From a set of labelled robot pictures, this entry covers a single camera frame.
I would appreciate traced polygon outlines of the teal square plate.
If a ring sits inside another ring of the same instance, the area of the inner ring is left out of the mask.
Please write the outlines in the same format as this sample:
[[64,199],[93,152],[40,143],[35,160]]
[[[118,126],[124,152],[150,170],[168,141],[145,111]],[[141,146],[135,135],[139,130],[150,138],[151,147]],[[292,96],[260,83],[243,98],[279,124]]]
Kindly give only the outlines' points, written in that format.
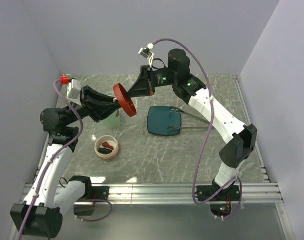
[[147,130],[157,136],[175,136],[180,133],[181,114],[169,106],[151,106],[147,115]]

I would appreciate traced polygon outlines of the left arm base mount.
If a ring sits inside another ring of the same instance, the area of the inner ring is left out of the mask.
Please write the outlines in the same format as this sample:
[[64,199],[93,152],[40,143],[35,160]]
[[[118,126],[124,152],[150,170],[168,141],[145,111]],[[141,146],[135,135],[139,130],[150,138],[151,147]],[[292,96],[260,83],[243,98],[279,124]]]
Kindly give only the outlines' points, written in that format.
[[108,200],[109,186],[94,186],[89,194],[79,198],[73,206],[73,212],[78,217],[92,216],[96,202],[90,200]]

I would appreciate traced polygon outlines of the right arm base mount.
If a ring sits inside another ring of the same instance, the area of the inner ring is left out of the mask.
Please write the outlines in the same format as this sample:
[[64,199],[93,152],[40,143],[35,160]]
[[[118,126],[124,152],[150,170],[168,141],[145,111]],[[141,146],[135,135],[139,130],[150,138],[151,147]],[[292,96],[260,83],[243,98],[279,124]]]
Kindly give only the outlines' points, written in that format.
[[215,218],[225,219],[241,207],[242,188],[233,183],[215,194],[218,190],[218,186],[198,185],[194,197],[197,202],[202,202],[213,195],[209,200],[210,211]]

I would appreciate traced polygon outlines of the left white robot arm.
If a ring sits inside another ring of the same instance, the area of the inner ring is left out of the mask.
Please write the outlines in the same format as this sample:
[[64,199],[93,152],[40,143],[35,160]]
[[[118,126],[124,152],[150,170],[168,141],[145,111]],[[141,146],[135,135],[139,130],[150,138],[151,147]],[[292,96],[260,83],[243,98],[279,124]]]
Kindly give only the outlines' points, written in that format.
[[55,238],[64,215],[78,200],[109,203],[109,189],[98,191],[88,176],[74,175],[60,193],[56,193],[56,189],[83,131],[83,118],[100,122],[119,110],[121,105],[116,97],[99,93],[89,86],[80,89],[77,104],[61,93],[58,96],[66,105],[44,109],[40,114],[43,130],[48,133],[43,164],[22,203],[13,204],[10,210],[18,230],[17,239],[23,235]]

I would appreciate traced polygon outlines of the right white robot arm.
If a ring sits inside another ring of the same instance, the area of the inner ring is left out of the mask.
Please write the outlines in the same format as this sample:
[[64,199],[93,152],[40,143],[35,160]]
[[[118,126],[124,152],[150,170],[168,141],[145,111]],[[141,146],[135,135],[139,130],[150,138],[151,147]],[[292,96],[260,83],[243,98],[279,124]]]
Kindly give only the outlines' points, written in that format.
[[183,49],[168,52],[167,66],[152,66],[154,54],[151,47],[142,47],[139,55],[145,57],[147,65],[141,66],[140,74],[127,93],[128,97],[151,96],[156,87],[171,85],[175,95],[198,111],[208,122],[208,128],[215,129],[225,146],[220,150],[221,165],[212,181],[212,193],[218,200],[230,194],[230,188],[239,173],[243,161],[255,148],[257,128],[246,125],[234,117],[211,94],[209,86],[190,73],[190,59]]

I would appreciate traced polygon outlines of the red round lid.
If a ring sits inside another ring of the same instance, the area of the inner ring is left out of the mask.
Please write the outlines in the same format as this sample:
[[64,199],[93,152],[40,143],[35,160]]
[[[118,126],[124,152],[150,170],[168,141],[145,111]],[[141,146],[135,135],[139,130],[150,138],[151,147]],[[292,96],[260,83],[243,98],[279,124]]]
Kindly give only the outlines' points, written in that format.
[[133,117],[137,114],[135,105],[131,98],[127,96],[127,91],[122,84],[117,83],[113,86],[113,91],[117,101],[119,102],[121,108],[129,116]]

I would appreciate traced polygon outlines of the black spiky toy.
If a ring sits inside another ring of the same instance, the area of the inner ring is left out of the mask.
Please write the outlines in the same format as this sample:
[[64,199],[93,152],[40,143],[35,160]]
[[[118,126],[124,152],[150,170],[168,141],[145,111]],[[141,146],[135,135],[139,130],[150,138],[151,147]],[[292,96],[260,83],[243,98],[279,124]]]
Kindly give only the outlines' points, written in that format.
[[104,147],[99,147],[97,151],[102,155],[108,155],[113,152],[113,150]]

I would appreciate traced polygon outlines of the aluminium rail frame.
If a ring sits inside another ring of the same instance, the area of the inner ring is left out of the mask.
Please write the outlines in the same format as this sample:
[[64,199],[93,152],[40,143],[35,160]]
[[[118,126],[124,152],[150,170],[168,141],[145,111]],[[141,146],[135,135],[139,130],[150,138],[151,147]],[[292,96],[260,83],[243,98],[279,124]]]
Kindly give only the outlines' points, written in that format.
[[[258,154],[259,149],[257,142],[255,143],[255,148],[252,151],[252,154]],[[92,182],[93,187],[103,186],[102,184]],[[277,183],[271,182],[269,179],[266,179],[264,182],[255,182],[255,183],[242,183],[239,178],[239,173],[236,176],[234,182],[235,185],[238,185],[242,188],[242,200],[241,207],[244,204],[263,204],[263,203],[273,203],[276,206],[277,214],[279,217],[280,225],[283,229],[285,239],[292,240],[294,239],[294,234],[291,229],[291,226],[288,222],[287,216],[282,213],[282,207],[284,201]],[[110,184],[109,186],[109,204],[130,204],[130,205],[182,205],[182,204],[195,204],[203,205],[210,204],[209,200],[213,195],[206,199],[205,201],[197,202],[194,197],[194,192],[196,191],[196,186],[198,185],[210,185],[210,183],[197,183],[192,182],[191,184],[184,183],[122,183],[122,184]],[[59,186],[56,189],[56,193],[60,193],[63,190],[64,186]]]

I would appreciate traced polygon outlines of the green cylindrical lunch container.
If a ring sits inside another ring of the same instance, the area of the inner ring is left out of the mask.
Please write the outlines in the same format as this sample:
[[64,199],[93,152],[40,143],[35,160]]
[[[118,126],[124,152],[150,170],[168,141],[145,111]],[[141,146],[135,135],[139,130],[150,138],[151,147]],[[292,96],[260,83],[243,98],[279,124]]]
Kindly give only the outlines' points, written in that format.
[[120,122],[121,122],[121,115],[120,115],[119,110],[116,110],[109,117],[107,117],[106,119],[104,119],[102,121],[103,125],[110,129],[116,128],[117,126],[119,126]]

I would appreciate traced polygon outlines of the cream inner bowl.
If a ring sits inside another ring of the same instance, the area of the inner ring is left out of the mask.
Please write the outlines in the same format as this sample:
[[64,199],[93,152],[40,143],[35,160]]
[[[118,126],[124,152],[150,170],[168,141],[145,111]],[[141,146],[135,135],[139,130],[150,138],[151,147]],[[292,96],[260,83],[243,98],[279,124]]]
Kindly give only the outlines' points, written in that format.
[[94,150],[100,158],[110,160],[118,154],[119,143],[115,137],[103,135],[96,140]]

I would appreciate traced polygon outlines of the steel serving tongs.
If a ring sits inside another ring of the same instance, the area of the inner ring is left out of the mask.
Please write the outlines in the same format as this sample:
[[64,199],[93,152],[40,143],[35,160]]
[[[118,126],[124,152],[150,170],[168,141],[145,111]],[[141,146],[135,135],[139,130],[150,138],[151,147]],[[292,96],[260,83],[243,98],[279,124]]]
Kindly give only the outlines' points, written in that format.
[[210,122],[208,120],[202,119],[201,117],[188,113],[178,107],[170,106],[169,109],[170,112],[172,113],[179,113],[181,115],[185,115],[186,117],[189,117],[190,120],[193,119],[191,123],[186,123],[185,125],[178,125],[178,124],[169,125],[167,127],[167,129],[169,130],[207,129],[209,126]]

